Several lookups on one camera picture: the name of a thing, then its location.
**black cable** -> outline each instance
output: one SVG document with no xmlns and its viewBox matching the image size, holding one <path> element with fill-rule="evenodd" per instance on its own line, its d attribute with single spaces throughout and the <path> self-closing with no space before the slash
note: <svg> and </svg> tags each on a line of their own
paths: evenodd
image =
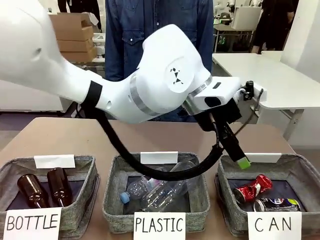
<svg viewBox="0 0 320 240">
<path fill-rule="evenodd" d="M 249 116 L 249 118 L 245 121 L 245 123 L 234 133 L 234 135 L 238 135 L 238 133 L 240 133 L 242 131 L 242 129 L 245 128 L 246 125 L 248 125 L 250 123 L 250 121 L 252 120 L 252 118 L 254 117 L 255 113 L 256 113 L 256 110 L 259 106 L 259 102 L 260 102 L 260 98 L 261 98 L 261 95 L 262 93 L 264 92 L 264 89 L 262 88 L 259 95 L 258 95 L 258 98 L 256 99 L 256 104 L 253 108 L 253 112 L 251 113 L 251 115 Z"/>
<path fill-rule="evenodd" d="M 164 181 L 180 181 L 191 179 L 196 176 L 199 176 L 209 170 L 221 157 L 223 154 L 223 149 L 219 147 L 219 144 L 216 144 L 212 147 L 209 155 L 198 165 L 193 168 L 183 170 L 183 171 L 174 171 L 174 172 L 163 172 L 159 170 L 152 169 L 140 163 L 123 145 L 119 139 L 117 133 L 110 125 L 105 113 L 102 110 L 91 108 L 87 106 L 82 106 L 84 111 L 90 111 L 94 118 L 99 122 L 104 132 L 108 135 L 108 138 L 114 148 L 118 151 L 121 157 L 135 170 L 140 172 L 143 175 L 152 177 L 158 180 Z"/>
<path fill-rule="evenodd" d="M 212 124 L 213 124 L 213 128 L 214 128 L 214 131 L 215 131 L 215 142 L 218 145 L 220 143 L 219 134 L 218 134 L 218 128 L 217 128 L 217 125 L 216 125 L 215 122 L 213 122 Z"/>
</svg>

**plastic bottle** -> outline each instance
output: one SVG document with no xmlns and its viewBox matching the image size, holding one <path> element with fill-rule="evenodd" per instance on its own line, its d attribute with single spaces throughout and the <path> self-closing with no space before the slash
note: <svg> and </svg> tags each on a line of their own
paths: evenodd
<svg viewBox="0 0 320 240">
<path fill-rule="evenodd" d="M 164 167 L 158 167 L 158 171 L 165 172 Z M 146 193 L 150 192 L 155 186 L 162 184 L 163 181 L 156 179 L 147 179 L 146 176 L 142 176 L 139 180 L 130 183 L 127 190 L 120 194 L 121 201 L 126 204 L 130 200 L 141 199 Z"/>
<path fill-rule="evenodd" d="M 179 162 L 171 172 L 183 171 L 194 167 L 191 161 Z M 143 212 L 164 212 L 168 205 L 175 202 L 177 197 L 181 197 L 194 189 L 199 181 L 199 176 L 181 180 L 167 181 L 164 184 L 153 188 L 148 194 L 141 199 Z"/>
</svg>

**cardboard box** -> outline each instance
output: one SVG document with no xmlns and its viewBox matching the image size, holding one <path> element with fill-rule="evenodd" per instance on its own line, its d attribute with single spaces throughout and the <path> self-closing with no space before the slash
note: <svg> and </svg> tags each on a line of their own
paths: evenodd
<svg viewBox="0 0 320 240">
<path fill-rule="evenodd" d="M 49 16 L 57 40 L 86 41 L 94 36 L 87 13 L 58 13 Z"/>
<path fill-rule="evenodd" d="M 95 47 L 87 52 L 65 52 L 62 51 L 61 55 L 69 62 L 74 63 L 89 63 L 97 56 L 97 50 Z"/>
<path fill-rule="evenodd" d="M 60 52 L 88 52 L 94 47 L 92 39 L 86 41 L 57 41 Z"/>
</svg>

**sign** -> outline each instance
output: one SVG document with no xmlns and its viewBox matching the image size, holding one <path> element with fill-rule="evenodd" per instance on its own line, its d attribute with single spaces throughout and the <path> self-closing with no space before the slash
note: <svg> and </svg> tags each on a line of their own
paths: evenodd
<svg viewBox="0 0 320 240">
<path fill-rule="evenodd" d="M 61 207 L 8 210 L 3 240 L 57 240 L 60 217 Z"/>
<path fill-rule="evenodd" d="M 144 151 L 140 153 L 142 164 L 177 164 L 177 151 Z"/>
<path fill-rule="evenodd" d="M 281 158 L 282 153 L 244 153 L 252 163 L 276 163 Z"/>
<path fill-rule="evenodd" d="M 248 212 L 249 240 L 301 240 L 300 211 Z"/>
<path fill-rule="evenodd" d="M 33 157 L 37 169 L 75 168 L 75 155 L 40 155 Z"/>
<path fill-rule="evenodd" d="M 185 240 L 185 212 L 135 212 L 134 240 Z"/>
</svg>

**blue bottle cap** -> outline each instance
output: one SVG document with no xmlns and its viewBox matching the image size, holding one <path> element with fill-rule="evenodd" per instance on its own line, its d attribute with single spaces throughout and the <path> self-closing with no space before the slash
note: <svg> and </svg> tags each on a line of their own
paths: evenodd
<svg viewBox="0 0 320 240">
<path fill-rule="evenodd" d="M 123 202 L 123 204 L 127 204 L 128 202 L 130 202 L 129 195 L 126 192 L 120 194 L 120 199 Z"/>
</svg>

